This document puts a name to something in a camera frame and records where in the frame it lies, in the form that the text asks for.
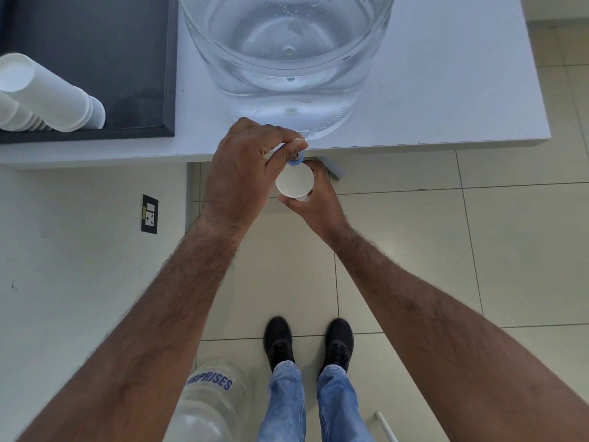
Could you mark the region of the person's right hand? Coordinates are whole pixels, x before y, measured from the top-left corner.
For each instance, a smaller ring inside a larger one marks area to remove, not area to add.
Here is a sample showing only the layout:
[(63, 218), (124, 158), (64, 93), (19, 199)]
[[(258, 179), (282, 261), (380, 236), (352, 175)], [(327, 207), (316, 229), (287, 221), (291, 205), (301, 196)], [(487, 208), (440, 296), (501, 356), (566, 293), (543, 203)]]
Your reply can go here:
[(314, 174), (313, 190), (309, 194), (314, 212), (300, 217), (332, 250), (335, 250), (338, 240), (352, 235), (354, 230), (349, 225), (324, 165), (316, 160), (306, 160), (304, 163)]

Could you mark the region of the person's left hand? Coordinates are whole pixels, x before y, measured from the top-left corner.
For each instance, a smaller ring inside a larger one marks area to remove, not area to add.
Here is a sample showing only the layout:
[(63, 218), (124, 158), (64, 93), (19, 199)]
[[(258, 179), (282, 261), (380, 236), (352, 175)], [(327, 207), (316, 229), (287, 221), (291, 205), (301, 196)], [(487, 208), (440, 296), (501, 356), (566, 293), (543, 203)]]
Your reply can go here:
[(206, 183), (203, 214), (215, 227), (244, 233), (266, 203), (275, 180), (266, 161), (283, 143), (303, 138), (281, 126), (239, 118), (220, 141)]

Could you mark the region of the blue white dispenser tap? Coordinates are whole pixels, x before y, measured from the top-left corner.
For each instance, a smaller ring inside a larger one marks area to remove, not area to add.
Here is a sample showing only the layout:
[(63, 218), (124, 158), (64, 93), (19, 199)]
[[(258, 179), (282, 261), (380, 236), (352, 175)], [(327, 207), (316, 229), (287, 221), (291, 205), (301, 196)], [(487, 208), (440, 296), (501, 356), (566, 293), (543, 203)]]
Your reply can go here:
[(270, 156), (267, 162), (268, 167), (282, 170), (287, 165), (298, 165), (303, 161), (308, 143), (304, 138), (295, 138), (281, 144)]

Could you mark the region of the white disposable cup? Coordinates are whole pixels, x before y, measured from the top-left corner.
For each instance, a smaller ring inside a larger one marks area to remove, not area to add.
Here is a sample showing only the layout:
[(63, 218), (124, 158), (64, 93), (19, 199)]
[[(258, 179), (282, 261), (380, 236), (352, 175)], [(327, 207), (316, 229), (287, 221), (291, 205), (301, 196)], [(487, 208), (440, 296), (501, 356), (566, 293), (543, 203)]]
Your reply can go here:
[(306, 201), (313, 190), (313, 170), (306, 164), (287, 164), (278, 175), (275, 185), (279, 193), (287, 198)]

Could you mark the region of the person's right forearm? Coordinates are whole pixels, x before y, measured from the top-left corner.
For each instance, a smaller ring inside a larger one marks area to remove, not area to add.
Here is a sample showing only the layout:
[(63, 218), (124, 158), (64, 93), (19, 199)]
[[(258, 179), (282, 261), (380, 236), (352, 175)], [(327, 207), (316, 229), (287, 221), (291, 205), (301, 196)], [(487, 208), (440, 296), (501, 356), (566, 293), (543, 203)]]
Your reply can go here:
[(589, 442), (589, 404), (517, 340), (350, 226), (322, 239), (451, 442)]

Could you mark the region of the large clear water dispenser jar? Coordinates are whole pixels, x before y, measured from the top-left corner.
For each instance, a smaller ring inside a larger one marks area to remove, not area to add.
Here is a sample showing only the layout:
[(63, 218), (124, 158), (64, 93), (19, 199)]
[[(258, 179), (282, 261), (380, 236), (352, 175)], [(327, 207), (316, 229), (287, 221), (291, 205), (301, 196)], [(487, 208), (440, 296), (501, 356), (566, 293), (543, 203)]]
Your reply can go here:
[(395, 0), (178, 0), (232, 118), (315, 140), (349, 117)]

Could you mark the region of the black left shoe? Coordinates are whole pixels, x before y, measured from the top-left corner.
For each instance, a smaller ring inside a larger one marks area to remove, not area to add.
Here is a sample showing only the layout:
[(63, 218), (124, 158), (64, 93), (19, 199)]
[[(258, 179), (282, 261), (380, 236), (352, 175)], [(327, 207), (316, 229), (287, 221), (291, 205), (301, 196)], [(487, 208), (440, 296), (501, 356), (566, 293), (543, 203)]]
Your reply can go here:
[(284, 317), (276, 316), (269, 320), (264, 331), (263, 348), (271, 371), (282, 362), (295, 362), (291, 328)]

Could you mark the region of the black shoe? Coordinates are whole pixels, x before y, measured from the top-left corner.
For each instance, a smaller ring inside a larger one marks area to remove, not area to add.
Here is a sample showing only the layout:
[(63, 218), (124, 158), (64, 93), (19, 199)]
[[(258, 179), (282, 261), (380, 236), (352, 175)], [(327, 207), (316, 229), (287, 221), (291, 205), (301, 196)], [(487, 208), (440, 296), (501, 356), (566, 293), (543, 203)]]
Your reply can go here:
[(349, 323), (342, 318), (331, 321), (325, 334), (325, 356), (319, 373), (322, 373), (329, 365), (339, 366), (344, 372), (347, 372), (354, 344), (354, 336)]
[(271, 371), (282, 362), (295, 362), (291, 328), (284, 317), (276, 316), (269, 320), (264, 331), (263, 348)]

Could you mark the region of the black right shoe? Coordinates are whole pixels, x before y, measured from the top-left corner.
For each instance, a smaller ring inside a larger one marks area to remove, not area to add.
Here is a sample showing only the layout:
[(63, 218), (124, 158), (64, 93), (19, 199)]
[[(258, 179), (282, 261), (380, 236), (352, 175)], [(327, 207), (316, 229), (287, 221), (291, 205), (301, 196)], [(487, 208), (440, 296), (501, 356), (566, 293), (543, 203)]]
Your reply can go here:
[(349, 323), (342, 318), (331, 321), (325, 334), (325, 356), (319, 373), (322, 373), (329, 365), (339, 366), (344, 372), (347, 372), (354, 344), (354, 336)]

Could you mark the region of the black tray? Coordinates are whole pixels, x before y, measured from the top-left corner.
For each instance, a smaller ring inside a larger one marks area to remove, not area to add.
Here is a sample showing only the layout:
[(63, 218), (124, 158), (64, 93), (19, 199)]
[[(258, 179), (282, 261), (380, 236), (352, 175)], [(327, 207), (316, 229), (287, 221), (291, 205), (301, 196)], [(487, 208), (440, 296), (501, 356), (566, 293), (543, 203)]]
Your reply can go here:
[(0, 130), (0, 146), (174, 136), (178, 22), (178, 0), (0, 0), (0, 56), (24, 54), (106, 109), (101, 130)]

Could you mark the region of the blue jeans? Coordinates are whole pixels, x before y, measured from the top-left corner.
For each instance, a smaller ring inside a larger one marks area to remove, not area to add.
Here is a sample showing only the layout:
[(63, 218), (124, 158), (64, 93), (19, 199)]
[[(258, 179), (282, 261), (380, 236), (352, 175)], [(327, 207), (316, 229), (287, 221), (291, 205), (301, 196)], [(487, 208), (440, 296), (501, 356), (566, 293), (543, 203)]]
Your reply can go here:
[[(279, 363), (269, 380), (270, 400), (257, 442), (305, 442), (302, 373), (294, 362)], [(357, 394), (344, 369), (331, 364), (319, 374), (316, 394), (321, 442), (375, 442), (359, 412)]]

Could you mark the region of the clear water bottle blue print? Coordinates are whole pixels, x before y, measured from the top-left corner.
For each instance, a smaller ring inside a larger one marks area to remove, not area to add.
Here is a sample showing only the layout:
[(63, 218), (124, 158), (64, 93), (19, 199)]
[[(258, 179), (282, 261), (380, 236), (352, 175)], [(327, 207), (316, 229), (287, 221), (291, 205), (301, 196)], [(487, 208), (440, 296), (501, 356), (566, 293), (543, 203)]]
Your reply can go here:
[(213, 358), (190, 374), (163, 442), (241, 442), (253, 401), (246, 372)]

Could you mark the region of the white pipe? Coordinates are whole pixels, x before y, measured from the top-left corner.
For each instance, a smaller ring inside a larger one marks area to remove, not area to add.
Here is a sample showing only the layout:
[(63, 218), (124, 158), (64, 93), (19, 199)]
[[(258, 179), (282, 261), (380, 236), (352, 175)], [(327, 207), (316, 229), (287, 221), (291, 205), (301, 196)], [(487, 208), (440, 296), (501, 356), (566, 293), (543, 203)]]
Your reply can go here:
[(379, 423), (385, 437), (387, 438), (388, 442), (399, 442), (396, 438), (394, 432), (392, 431), (391, 427), (387, 423), (386, 419), (384, 418), (383, 414), (380, 411), (375, 412), (375, 418)]

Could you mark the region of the stack of white paper cups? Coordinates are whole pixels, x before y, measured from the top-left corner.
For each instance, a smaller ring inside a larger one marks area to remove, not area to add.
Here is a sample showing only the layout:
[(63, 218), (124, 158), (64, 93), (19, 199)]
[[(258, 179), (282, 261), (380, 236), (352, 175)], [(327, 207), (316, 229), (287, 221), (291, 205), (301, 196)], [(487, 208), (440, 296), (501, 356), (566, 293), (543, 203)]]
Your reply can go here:
[(0, 57), (0, 92), (61, 133), (100, 130), (106, 123), (97, 98), (21, 53)]
[(38, 115), (0, 91), (0, 130), (20, 133), (50, 131), (52, 128)]

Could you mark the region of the black wall socket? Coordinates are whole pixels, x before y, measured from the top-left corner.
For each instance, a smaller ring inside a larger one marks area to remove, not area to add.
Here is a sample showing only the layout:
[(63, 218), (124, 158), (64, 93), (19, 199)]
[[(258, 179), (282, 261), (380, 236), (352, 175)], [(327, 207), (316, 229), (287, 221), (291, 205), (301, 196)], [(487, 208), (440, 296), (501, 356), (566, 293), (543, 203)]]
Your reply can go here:
[(141, 231), (144, 233), (157, 234), (158, 231), (158, 209), (159, 200), (143, 194)]

